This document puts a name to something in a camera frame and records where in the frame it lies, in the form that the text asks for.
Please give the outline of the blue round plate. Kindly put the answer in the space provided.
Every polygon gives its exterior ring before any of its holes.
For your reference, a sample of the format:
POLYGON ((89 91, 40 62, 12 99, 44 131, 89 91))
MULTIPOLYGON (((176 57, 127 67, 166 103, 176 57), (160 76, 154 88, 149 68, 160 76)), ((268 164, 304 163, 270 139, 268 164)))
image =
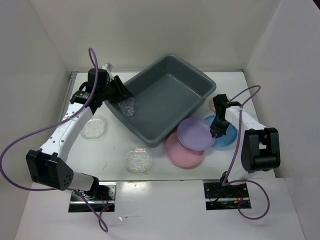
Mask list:
POLYGON ((225 135, 215 138, 214 140, 209 133, 208 136, 206 136, 206 139, 212 142, 212 147, 226 147, 231 145, 237 139, 237 136, 238 130, 230 123, 225 135))

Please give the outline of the clear plastic cup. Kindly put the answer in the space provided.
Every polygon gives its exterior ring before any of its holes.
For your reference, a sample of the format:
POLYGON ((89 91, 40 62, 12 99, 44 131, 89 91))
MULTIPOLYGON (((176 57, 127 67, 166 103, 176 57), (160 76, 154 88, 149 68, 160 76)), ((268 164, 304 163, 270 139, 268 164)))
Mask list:
POLYGON ((135 113, 135 102, 132 97, 118 103, 123 115, 130 117, 135 113))

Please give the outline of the purple round plate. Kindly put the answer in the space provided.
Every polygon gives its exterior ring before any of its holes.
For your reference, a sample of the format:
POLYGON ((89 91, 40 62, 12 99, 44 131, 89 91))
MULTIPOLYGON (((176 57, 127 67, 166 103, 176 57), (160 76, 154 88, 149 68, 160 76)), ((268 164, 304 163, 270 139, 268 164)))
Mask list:
POLYGON ((188 149, 203 151, 210 148, 216 137, 210 132, 210 122, 200 117, 184 119, 177 127, 179 141, 188 149))

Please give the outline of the amber dotted glass plate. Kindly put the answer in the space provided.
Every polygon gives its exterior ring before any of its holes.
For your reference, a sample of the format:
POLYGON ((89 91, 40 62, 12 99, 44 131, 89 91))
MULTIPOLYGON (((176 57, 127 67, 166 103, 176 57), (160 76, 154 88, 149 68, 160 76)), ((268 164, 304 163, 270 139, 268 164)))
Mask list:
POLYGON ((211 100, 208 102, 208 105, 209 105, 210 110, 215 113, 215 112, 216 112, 216 108, 215 108, 213 99, 211 99, 211 100))

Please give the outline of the clear squarish glass plate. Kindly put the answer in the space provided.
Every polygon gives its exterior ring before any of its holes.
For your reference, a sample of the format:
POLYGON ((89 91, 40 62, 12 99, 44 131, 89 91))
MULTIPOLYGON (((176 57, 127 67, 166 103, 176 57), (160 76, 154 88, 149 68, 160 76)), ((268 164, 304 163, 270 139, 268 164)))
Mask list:
POLYGON ((107 120, 104 117, 93 117, 84 125, 80 135, 89 140, 99 139, 107 132, 107 126, 107 120))

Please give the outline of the pink round plate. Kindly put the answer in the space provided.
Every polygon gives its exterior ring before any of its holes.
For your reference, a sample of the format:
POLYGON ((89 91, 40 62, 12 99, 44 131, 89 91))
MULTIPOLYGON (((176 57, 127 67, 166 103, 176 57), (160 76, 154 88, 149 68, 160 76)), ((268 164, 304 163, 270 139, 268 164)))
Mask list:
POLYGON ((165 153, 176 166, 184 169, 195 168, 203 159, 204 150, 192 150, 185 147, 176 132, 172 133, 165 142, 165 153))

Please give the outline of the clear textured round plate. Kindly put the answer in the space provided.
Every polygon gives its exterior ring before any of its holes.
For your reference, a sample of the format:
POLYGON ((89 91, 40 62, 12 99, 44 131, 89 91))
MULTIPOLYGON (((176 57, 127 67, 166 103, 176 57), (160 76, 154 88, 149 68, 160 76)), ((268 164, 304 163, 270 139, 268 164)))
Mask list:
POLYGON ((135 146, 127 152, 124 167, 130 174, 146 175, 154 167, 153 155, 147 147, 135 146))

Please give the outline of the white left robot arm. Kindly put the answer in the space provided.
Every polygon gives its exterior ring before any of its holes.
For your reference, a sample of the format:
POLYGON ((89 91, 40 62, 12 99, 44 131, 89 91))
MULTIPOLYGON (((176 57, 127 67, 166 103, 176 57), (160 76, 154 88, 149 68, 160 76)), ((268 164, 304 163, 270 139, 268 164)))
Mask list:
POLYGON ((90 69, 87 81, 72 95, 63 123, 38 150, 28 151, 26 162, 32 181, 55 190, 81 191, 87 199, 96 199, 101 191, 99 179, 73 171, 67 165, 69 152, 105 101, 117 104, 132 96, 119 76, 113 76, 108 68, 90 69))

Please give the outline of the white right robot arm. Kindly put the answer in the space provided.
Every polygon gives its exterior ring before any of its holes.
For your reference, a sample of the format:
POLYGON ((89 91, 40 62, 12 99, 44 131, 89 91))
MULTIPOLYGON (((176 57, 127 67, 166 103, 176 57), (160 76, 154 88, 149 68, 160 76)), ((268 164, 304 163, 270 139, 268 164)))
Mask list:
POLYGON ((229 100, 226 94, 218 94, 212 101, 215 119, 210 126, 211 135, 216 139, 225 136, 229 125, 237 129, 234 154, 219 184, 220 193, 230 197, 237 191, 237 185, 248 182, 254 173, 280 166, 279 132, 259 123, 241 103, 229 100))

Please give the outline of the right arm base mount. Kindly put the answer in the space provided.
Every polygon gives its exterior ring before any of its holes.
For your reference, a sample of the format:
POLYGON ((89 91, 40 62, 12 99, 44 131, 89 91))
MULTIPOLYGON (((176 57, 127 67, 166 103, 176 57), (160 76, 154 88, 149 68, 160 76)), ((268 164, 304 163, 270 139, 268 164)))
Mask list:
POLYGON ((250 196, 246 183, 222 186, 218 180, 203 182, 207 211, 251 209, 250 196))

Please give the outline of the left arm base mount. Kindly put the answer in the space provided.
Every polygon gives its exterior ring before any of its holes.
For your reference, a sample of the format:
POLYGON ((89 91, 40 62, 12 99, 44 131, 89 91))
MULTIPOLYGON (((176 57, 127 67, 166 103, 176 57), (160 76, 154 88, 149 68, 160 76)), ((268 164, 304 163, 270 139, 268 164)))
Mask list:
MULTIPOLYGON (((89 195, 87 192, 84 191, 80 191, 80 193, 96 212, 114 212, 116 190, 116 182, 100 181, 98 191, 94 195, 89 195)), ((88 213, 90 211, 91 209, 87 206, 86 202, 76 193, 72 192, 69 201, 68 212, 88 213)))

